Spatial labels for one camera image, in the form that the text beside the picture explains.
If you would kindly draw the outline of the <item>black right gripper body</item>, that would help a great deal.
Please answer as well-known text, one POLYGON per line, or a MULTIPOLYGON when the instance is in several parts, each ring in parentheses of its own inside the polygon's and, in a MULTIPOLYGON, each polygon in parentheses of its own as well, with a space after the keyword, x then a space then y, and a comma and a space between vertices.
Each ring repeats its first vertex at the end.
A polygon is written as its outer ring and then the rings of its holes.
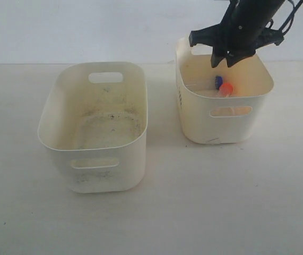
POLYGON ((252 56, 256 49, 284 40, 283 32, 267 27, 284 1, 230 1, 220 23, 193 30, 189 46, 211 46, 218 57, 252 56))

